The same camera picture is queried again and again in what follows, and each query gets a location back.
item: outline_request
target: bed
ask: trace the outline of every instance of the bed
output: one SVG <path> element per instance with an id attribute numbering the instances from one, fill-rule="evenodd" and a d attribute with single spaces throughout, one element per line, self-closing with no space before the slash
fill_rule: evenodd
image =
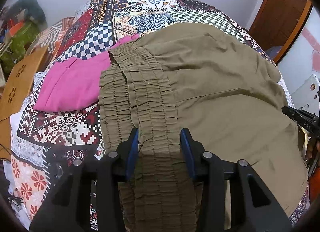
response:
<path id="1" fill-rule="evenodd" d="M 29 224 L 73 161 L 99 160 L 105 154 L 98 103 L 72 112 L 47 114 L 33 110 L 46 73 L 56 61 L 71 56 L 91 59 L 123 36 L 144 36 L 180 22 L 213 25 L 276 66 L 244 28 L 215 7 L 197 0 L 91 0 L 76 12 L 76 17 L 64 18 L 38 35 L 27 54 L 49 45 L 51 62 L 45 72 L 35 75 L 33 91 L 20 112 L 11 116 L 11 189 L 23 199 L 22 209 Z M 278 84 L 283 87 L 289 106 L 293 106 L 282 78 Z M 94 188 L 93 183 L 91 227 L 98 230 Z M 300 208 L 305 207 L 306 197 L 300 204 Z"/>

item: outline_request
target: red floral pattern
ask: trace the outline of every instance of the red floral pattern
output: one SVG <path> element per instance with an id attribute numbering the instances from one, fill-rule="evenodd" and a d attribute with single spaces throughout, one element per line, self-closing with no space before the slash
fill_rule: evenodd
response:
<path id="1" fill-rule="evenodd" d="M 38 211 L 38 206 L 32 206 L 31 205 L 31 207 L 30 207 L 30 213 L 31 213 L 31 215 L 35 215 L 36 213 L 37 213 L 37 211 Z"/>
<path id="2" fill-rule="evenodd" d="M 16 163 L 15 159 L 12 159 L 11 165 L 13 168 L 13 175 L 16 178 L 20 178 L 20 170 L 18 169 L 18 164 Z"/>
<path id="3" fill-rule="evenodd" d="M 20 160 L 19 160 L 19 163 L 22 163 L 23 167 L 26 167 L 27 165 L 30 166 L 29 163 L 25 163 L 25 162 L 22 162 L 22 161 L 20 161 Z"/>
<path id="4" fill-rule="evenodd" d="M 24 199 L 26 200 L 29 200 L 29 197 L 32 195 L 32 188 L 29 187 L 29 185 L 27 183 L 22 183 L 21 184 L 21 188 L 20 188 L 20 191 L 21 191 L 21 194 L 23 196 Z"/>
<path id="5" fill-rule="evenodd" d="M 42 175 L 39 175 L 37 171 L 32 172 L 33 176 L 31 176 L 31 179 L 35 181 L 34 186 L 38 189 L 38 191 L 44 190 L 44 186 L 47 185 L 47 182 L 44 181 L 44 177 Z"/>

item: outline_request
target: folded pink garment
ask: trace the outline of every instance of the folded pink garment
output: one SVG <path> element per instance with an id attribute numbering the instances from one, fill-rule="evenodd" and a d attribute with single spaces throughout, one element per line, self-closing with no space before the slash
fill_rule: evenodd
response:
<path id="1" fill-rule="evenodd" d="M 125 36 L 113 47 L 137 38 L 138 34 Z M 71 57 L 63 62 L 56 62 L 44 78 L 33 109 L 51 113 L 88 107 L 98 100 L 100 74 L 109 66 L 108 51 L 88 60 Z"/>

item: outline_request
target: checkered pattern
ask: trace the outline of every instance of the checkered pattern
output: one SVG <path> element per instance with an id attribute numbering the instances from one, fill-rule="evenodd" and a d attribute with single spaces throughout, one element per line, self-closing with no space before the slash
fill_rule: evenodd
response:
<path id="1" fill-rule="evenodd" d="M 62 62 L 74 55 L 83 60 L 89 59 L 99 53 L 106 51 L 114 45 L 112 38 L 112 23 L 98 23 L 86 35 L 83 41 L 72 45 L 57 59 Z"/>
<path id="2" fill-rule="evenodd" d="M 245 43 L 244 38 L 237 29 L 228 21 L 223 14 L 206 11 L 167 11 L 173 18 L 180 22 L 194 22 L 209 24 L 217 27 L 226 34 L 236 37 L 240 42 Z"/>

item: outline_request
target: green cloth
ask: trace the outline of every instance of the green cloth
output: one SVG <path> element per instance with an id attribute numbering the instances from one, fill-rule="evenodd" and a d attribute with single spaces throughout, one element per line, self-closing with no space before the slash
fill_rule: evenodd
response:
<path id="1" fill-rule="evenodd" d="M 24 58 L 27 49 L 39 34 L 38 27 L 33 22 L 26 22 L 23 27 L 12 37 L 10 50 L 15 54 L 18 61 Z"/>
<path id="2" fill-rule="evenodd" d="M 9 49 L 9 45 L 11 43 L 12 42 L 3 46 L 3 48 L 0 51 L 1 66 L 2 66 L 2 70 L 4 72 L 4 76 L 6 79 L 8 78 L 8 76 L 14 66 L 14 62 L 16 60 L 15 55 Z"/>
<path id="3" fill-rule="evenodd" d="M 292 214 L 307 169 L 297 124 L 281 112 L 287 102 L 276 67 L 233 36 L 197 23 L 170 25 L 110 53 L 113 64 L 100 77 L 103 153 L 127 140 L 132 126 L 143 145 L 134 178 L 119 185 L 132 231 L 196 229 L 202 187 L 188 177 L 183 127 L 221 159 L 246 159 Z"/>

